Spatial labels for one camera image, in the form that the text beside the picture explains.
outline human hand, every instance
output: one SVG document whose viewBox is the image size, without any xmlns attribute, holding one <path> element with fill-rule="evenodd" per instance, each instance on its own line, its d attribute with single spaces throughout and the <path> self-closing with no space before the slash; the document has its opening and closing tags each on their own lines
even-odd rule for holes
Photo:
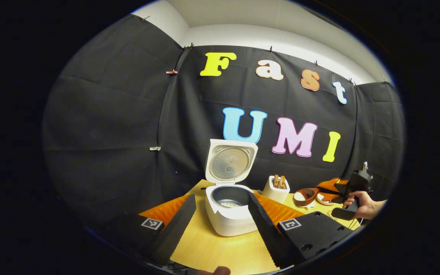
<svg viewBox="0 0 440 275">
<path fill-rule="evenodd" d="M 354 215 L 354 219 L 363 218 L 363 219 L 372 219 L 374 218 L 381 207 L 383 207 L 385 201 L 376 202 L 371 199 L 370 195 L 368 195 L 365 191 L 355 191 L 349 193 L 349 198 L 344 202 L 344 208 L 347 208 L 354 202 L 354 197 L 359 198 L 359 208 Z"/>
<path fill-rule="evenodd" d="M 198 275 L 230 275 L 230 269 L 225 266 L 219 266 L 213 271 L 213 273 L 205 270 L 198 270 Z"/>
</svg>

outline blue letter u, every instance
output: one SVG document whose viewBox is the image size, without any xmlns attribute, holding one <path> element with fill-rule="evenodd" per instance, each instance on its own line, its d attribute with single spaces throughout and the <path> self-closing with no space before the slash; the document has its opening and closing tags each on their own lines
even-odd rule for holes
<svg viewBox="0 0 440 275">
<path fill-rule="evenodd" d="M 253 118 L 252 131 L 249 137 L 239 136 L 239 124 L 244 110 L 241 108 L 227 107 L 222 111 L 225 114 L 225 122 L 223 124 L 223 138 L 228 141 L 246 141 L 257 143 L 260 139 L 262 130 L 262 121 L 267 117 L 267 113 L 262 111 L 251 111 L 250 116 Z"/>
</svg>

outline yellow letter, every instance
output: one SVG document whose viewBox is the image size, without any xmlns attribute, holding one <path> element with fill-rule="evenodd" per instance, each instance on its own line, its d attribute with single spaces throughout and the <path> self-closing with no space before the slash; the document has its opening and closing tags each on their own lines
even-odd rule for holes
<svg viewBox="0 0 440 275">
<path fill-rule="evenodd" d="M 269 78 L 271 77 L 274 80 L 282 80 L 283 75 L 281 74 L 281 66 L 272 60 L 259 60 L 258 65 L 260 67 L 257 67 L 256 73 L 260 77 Z"/>
<path fill-rule="evenodd" d="M 313 70 L 303 70 L 302 71 L 302 79 L 300 82 L 305 89 L 309 89 L 311 91 L 317 91 L 320 89 L 320 83 L 317 80 L 320 80 L 320 75 L 316 71 Z"/>
<path fill-rule="evenodd" d="M 233 52 L 208 52 L 205 55 L 208 58 L 206 59 L 205 69 L 199 72 L 201 76 L 219 76 L 222 74 L 222 72 L 218 70 L 219 66 L 222 67 L 222 70 L 225 70 L 228 67 L 228 58 L 232 60 L 237 59 L 237 55 Z"/>
<path fill-rule="evenodd" d="M 337 141 L 341 138 L 341 135 L 338 132 L 329 132 L 328 136 L 330 136 L 330 141 L 328 143 L 327 153 L 323 156 L 323 161 L 325 162 L 333 162 L 335 160 L 335 148 L 337 147 Z"/>
</svg>

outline table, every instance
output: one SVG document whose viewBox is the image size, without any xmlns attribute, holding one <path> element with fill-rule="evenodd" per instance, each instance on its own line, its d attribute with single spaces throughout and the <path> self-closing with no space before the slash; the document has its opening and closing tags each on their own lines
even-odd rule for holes
<svg viewBox="0 0 440 275">
<path fill-rule="evenodd" d="M 201 180 L 187 193 L 195 195 L 197 209 L 171 260 L 209 272 L 213 272 L 217 266 L 227 266 L 232 272 L 231 275 L 251 275 L 279 270 L 257 230 L 233 237 L 224 237 L 215 232 L 206 214 L 205 190 L 201 190 L 213 185 L 215 184 Z M 288 194 L 283 204 L 304 214 L 320 211 L 331 218 L 332 209 L 342 207 L 341 204 L 323 205 L 315 200 L 315 207 L 300 208 L 293 203 L 293 193 Z M 354 220 L 333 219 L 351 230 L 359 227 L 359 223 Z"/>
</svg>

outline white wall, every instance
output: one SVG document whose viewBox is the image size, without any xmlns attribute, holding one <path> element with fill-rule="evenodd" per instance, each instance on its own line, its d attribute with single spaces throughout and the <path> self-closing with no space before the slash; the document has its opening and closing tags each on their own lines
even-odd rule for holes
<svg viewBox="0 0 440 275">
<path fill-rule="evenodd" d="M 166 0 L 153 2 L 132 14 L 142 18 L 150 16 L 151 22 L 181 46 L 190 45 L 236 45 L 255 47 L 292 55 L 310 62 L 317 61 L 320 66 L 351 78 L 356 84 L 382 81 L 375 80 L 360 65 L 340 52 L 313 39 L 284 30 L 246 24 L 217 24 L 190 28 L 181 14 Z"/>
</svg>

